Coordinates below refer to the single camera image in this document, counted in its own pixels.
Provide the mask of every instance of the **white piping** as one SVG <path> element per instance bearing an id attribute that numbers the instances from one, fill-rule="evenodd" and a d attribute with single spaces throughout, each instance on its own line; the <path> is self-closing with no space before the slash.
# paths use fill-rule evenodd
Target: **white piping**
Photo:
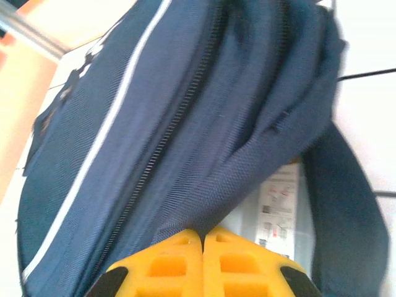
<path id="1" fill-rule="evenodd" d="M 59 231 L 63 220 L 65 216 L 67 215 L 71 205 L 73 204 L 73 201 L 75 197 L 77 196 L 80 187 L 84 181 L 85 175 L 87 174 L 89 168 L 91 167 L 96 155 L 98 154 L 101 146 L 103 145 L 103 142 L 106 139 L 106 136 L 112 127 L 115 118 L 117 117 L 117 114 L 121 108 L 121 105 L 123 104 L 123 101 L 126 96 L 126 92 L 128 90 L 128 86 L 131 83 L 131 80 L 134 76 L 135 68 L 137 65 L 137 62 L 140 58 L 140 55 L 142 53 L 142 50 L 149 39 L 151 33 L 153 32 L 154 28 L 157 26 L 159 21 L 162 19 L 163 15 L 165 14 L 166 10 L 168 9 L 169 5 L 171 4 L 172 0 L 162 0 L 160 7 L 158 8 L 157 12 L 155 13 L 153 19 L 150 21 L 149 25 L 145 29 L 143 35 L 141 36 L 139 42 L 137 43 L 134 52 L 132 53 L 131 58 L 129 59 L 128 65 L 126 67 L 126 71 L 124 73 L 123 79 L 120 83 L 117 95 L 110 107 L 110 110 L 108 114 L 106 115 L 106 118 L 104 122 L 102 123 L 99 132 L 87 154 L 85 157 L 85 160 L 77 173 L 77 176 L 75 177 L 75 180 L 70 188 L 69 193 L 67 193 L 66 198 L 64 199 L 64 202 L 62 203 L 61 208 L 58 211 L 58 214 L 56 215 L 54 222 L 51 225 L 51 228 L 49 228 L 47 235 L 45 236 L 45 239 L 43 243 L 41 244 L 40 248 L 38 249 L 35 257 L 33 260 L 27 265 L 25 270 L 22 272 L 22 280 L 25 283 L 27 281 L 27 278 L 31 274 L 31 272 L 37 267 L 37 265 L 40 263 L 42 258 L 44 257 L 45 253 L 49 249 L 49 246 L 53 242 L 56 233 Z"/>

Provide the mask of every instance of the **label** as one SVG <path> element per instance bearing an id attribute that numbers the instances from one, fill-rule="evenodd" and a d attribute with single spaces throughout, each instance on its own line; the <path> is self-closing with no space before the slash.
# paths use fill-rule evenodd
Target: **label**
<path id="1" fill-rule="evenodd" d="M 299 164 L 282 166 L 260 186 L 256 244 L 295 257 Z"/>

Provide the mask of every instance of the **zipper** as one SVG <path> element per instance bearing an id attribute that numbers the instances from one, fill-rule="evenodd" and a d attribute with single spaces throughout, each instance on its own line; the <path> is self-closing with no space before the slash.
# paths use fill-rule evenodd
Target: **zipper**
<path id="1" fill-rule="evenodd" d="M 200 60 L 199 66 L 195 71 L 194 76 L 187 88 L 187 91 L 181 103 L 179 104 L 171 122 L 166 128 L 166 131 L 162 135 L 162 138 L 160 139 L 158 145 L 156 146 L 154 152 L 152 153 L 145 169 L 143 170 L 143 173 L 141 174 L 136 184 L 136 187 L 132 192 L 132 195 L 128 199 L 128 202 L 125 205 L 125 208 L 121 216 L 118 218 L 118 221 L 113 229 L 113 232 L 111 233 L 105 245 L 105 248 L 102 250 L 100 257 L 94 266 L 93 272 L 91 274 L 92 278 L 95 278 L 97 276 L 97 273 L 101 269 L 102 264 L 104 263 L 105 259 L 107 258 L 108 254 L 111 251 L 111 248 L 113 247 L 120 232 L 122 231 L 122 227 L 127 221 L 128 216 L 131 214 L 132 209 L 134 208 L 137 200 L 139 199 L 139 196 L 143 193 L 147 183 L 149 182 L 150 177 L 152 176 L 156 165 L 161 160 L 161 157 L 163 156 L 168 144 L 170 143 L 173 134 L 175 133 L 175 131 L 177 130 L 183 119 L 186 117 L 192 104 L 199 96 L 200 91 L 202 90 L 205 80 L 209 74 L 209 70 L 213 64 L 213 59 L 216 57 L 216 54 L 220 47 L 220 43 L 224 35 L 223 33 L 225 31 L 225 27 L 226 27 L 226 10 L 225 10 L 224 1 L 220 1 L 220 3 L 215 8 L 210 36 L 205 46 L 204 53 Z"/>

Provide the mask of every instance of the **metal rod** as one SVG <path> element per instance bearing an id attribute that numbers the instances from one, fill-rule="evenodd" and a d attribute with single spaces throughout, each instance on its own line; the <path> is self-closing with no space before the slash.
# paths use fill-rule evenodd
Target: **metal rod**
<path id="1" fill-rule="evenodd" d="M 67 46 L 35 29 L 5 0 L 0 0 L 0 27 L 53 61 L 58 62 L 70 51 Z"/>

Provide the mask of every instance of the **backpack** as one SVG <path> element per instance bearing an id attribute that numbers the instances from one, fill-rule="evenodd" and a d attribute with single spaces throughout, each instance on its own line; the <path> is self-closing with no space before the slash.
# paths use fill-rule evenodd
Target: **backpack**
<path id="1" fill-rule="evenodd" d="M 34 123 L 24 294 L 83 296 L 117 260 L 185 228 L 204 237 L 301 156 L 314 283 L 377 296 L 387 232 L 331 120 L 343 46 L 307 0 L 138 0 Z"/>

